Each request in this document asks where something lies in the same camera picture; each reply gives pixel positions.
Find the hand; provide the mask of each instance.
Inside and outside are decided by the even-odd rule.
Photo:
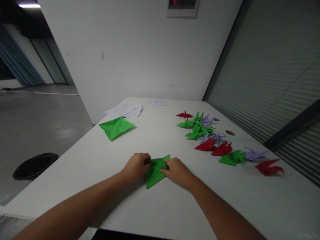
[[[135,153],[124,166],[121,173],[130,181],[133,182],[138,180],[143,175],[146,174],[149,167],[151,166],[150,163],[144,165],[144,160],[151,157],[149,153]]]
[[[165,162],[169,169],[168,171],[161,169],[160,172],[171,181],[179,184],[181,187],[189,189],[192,182],[197,179],[197,177],[190,172],[179,158],[167,159]]]

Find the lavender origami crane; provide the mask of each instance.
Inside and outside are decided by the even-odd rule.
[[[220,133],[215,133],[213,136],[212,136],[212,139],[214,140],[214,141],[216,141],[216,143],[218,144],[218,146],[220,145],[220,143],[223,143],[223,142],[225,142],[225,140],[222,140],[221,138],[222,137],[226,137],[227,135],[225,135],[225,134],[220,134]]]
[[[206,142],[208,139],[210,139],[211,137],[209,137],[209,133],[206,132],[207,135],[205,137],[201,137],[201,138],[198,138],[199,141],[202,141],[202,142]]]
[[[214,121],[214,118],[215,117],[213,117],[212,119],[209,119],[209,113],[208,113],[208,115],[207,116],[205,116],[202,120],[200,120],[199,122],[200,123],[203,123],[203,126],[204,127],[209,127],[211,124],[212,124],[212,122]]]
[[[254,151],[251,148],[247,148],[244,147],[246,149],[249,149],[249,152],[243,152],[246,154],[246,159],[247,160],[251,160],[251,161],[259,161],[261,159],[263,159],[265,156],[268,155],[268,151],[263,151],[263,152],[259,152],[259,151]]]

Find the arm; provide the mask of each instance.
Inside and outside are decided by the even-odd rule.
[[[148,171],[150,164],[144,165],[146,158],[151,159],[148,153],[135,153],[120,173],[51,208],[13,240],[79,239],[106,203]]]
[[[243,216],[214,193],[178,159],[168,159],[160,172],[191,192],[217,239],[265,239]]]

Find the wooden coin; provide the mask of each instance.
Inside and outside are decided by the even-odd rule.
[[[235,135],[234,132],[231,132],[231,131],[229,131],[229,130],[227,130],[226,133],[228,133],[228,134],[231,135],[231,136],[234,136],[234,135]]]

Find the white paper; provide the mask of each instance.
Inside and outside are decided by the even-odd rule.
[[[134,105],[130,105],[130,104],[122,104],[122,105],[118,105],[108,111],[105,111],[105,113],[110,115],[110,117],[118,118],[118,117],[122,117],[122,116],[126,115],[127,113],[133,111],[137,107],[138,106],[134,106]]]
[[[167,100],[161,99],[148,99],[149,105],[157,105],[157,106],[169,106],[170,103]]]
[[[138,105],[136,109],[134,109],[131,112],[127,113],[123,117],[125,117],[126,119],[128,119],[128,118],[137,118],[138,116],[140,116],[141,109],[142,109],[142,105]]]

